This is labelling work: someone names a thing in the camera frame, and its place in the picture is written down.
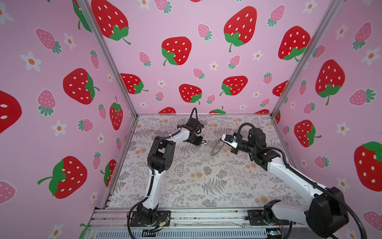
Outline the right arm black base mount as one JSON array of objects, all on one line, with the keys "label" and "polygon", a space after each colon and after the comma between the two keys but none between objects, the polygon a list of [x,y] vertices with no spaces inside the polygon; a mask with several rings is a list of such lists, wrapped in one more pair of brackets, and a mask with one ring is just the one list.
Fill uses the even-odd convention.
[{"label": "right arm black base mount", "polygon": [[288,226],[288,220],[279,220],[273,214],[264,213],[263,209],[253,209],[247,211],[248,215],[245,220],[250,222],[252,226]]}]

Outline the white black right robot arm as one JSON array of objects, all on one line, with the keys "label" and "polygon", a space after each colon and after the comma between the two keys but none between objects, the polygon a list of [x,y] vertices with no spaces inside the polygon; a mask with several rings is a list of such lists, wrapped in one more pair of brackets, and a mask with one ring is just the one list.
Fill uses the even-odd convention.
[{"label": "white black right robot arm", "polygon": [[336,187],[312,181],[287,163],[285,153],[266,144],[266,136],[259,128],[251,128],[247,140],[236,132],[224,134],[221,140],[231,146],[231,152],[247,153],[250,160],[275,175],[297,192],[305,206],[273,200],[263,207],[263,220],[267,224],[287,220],[305,225],[322,238],[328,238],[349,223],[342,192]]}]

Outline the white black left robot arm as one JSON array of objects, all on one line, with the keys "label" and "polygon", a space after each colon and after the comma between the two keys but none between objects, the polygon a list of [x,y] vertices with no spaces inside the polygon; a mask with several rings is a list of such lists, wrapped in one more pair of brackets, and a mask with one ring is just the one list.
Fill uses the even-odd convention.
[{"label": "white black left robot arm", "polygon": [[165,172],[171,167],[177,144],[187,142],[196,146],[203,143],[201,136],[204,125],[197,118],[189,118],[186,124],[168,136],[155,137],[147,157],[149,181],[146,195],[137,206],[139,216],[148,224],[154,224],[159,205],[159,191]]}]

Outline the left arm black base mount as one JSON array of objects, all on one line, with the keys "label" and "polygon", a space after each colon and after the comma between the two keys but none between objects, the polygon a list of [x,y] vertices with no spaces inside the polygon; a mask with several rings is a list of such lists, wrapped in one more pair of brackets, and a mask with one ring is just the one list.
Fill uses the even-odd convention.
[{"label": "left arm black base mount", "polygon": [[134,211],[130,216],[129,224],[131,227],[157,227],[165,223],[165,227],[170,225],[171,211],[157,211],[152,219],[147,219],[138,212]]}]

